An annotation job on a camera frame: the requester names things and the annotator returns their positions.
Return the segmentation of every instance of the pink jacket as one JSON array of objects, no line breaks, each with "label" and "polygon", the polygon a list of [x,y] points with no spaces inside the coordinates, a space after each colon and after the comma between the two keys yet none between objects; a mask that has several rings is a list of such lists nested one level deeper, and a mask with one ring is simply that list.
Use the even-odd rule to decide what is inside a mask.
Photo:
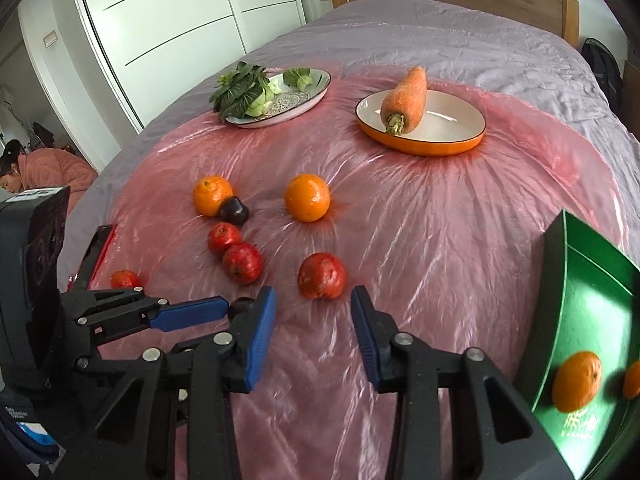
[{"label": "pink jacket", "polygon": [[43,148],[29,155],[20,155],[18,168],[24,189],[69,186],[71,197],[67,214],[71,213],[84,192],[98,178],[94,168],[84,160],[55,148]]}]

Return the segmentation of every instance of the black backpack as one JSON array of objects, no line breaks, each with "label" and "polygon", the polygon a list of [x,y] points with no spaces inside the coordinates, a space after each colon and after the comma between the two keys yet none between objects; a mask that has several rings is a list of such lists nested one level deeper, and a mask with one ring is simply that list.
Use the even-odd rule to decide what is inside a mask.
[{"label": "black backpack", "polygon": [[609,101],[609,108],[618,115],[622,103],[622,78],[613,54],[598,40],[589,38],[582,47],[582,57],[587,60],[598,85]]}]

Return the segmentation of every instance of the tangerine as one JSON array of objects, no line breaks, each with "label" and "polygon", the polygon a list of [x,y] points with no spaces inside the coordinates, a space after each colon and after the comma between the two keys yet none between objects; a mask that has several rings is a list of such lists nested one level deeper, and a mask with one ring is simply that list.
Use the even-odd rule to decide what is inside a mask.
[{"label": "tangerine", "polygon": [[303,173],[294,178],[284,193],[287,211],[300,222],[315,222],[329,210],[331,195],[322,178]]},{"label": "tangerine", "polygon": [[602,361],[593,352],[578,352],[559,368],[551,398],[559,412],[571,413],[589,404],[602,384]]},{"label": "tangerine", "polygon": [[209,175],[201,178],[193,188],[193,205],[203,216],[218,214],[220,204],[233,196],[234,190],[228,180],[219,175]]},{"label": "tangerine", "polygon": [[625,374],[625,383],[622,385],[622,395],[631,400],[640,395],[640,361],[633,363]]}]

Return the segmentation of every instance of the woman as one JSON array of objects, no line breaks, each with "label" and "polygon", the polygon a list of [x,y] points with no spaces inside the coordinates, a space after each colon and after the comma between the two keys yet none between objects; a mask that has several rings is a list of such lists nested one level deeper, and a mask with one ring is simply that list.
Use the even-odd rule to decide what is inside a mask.
[{"label": "woman", "polygon": [[67,214],[98,177],[81,158],[65,150],[43,148],[28,155],[17,140],[10,140],[0,156],[0,187],[20,193],[41,187],[71,188]]}]

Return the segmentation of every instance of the bok choy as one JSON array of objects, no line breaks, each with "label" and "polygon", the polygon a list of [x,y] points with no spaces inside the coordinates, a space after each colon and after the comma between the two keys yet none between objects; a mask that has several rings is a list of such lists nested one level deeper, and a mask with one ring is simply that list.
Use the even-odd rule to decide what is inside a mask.
[{"label": "bok choy", "polygon": [[310,76],[309,68],[289,68],[282,73],[282,80],[285,85],[297,87],[301,92],[311,85],[314,80]]},{"label": "bok choy", "polygon": [[211,95],[213,111],[220,119],[233,116],[238,119],[245,115],[257,117],[267,113],[274,95],[281,92],[275,81],[269,81],[265,67],[241,61],[235,70],[218,78],[220,86]]}]

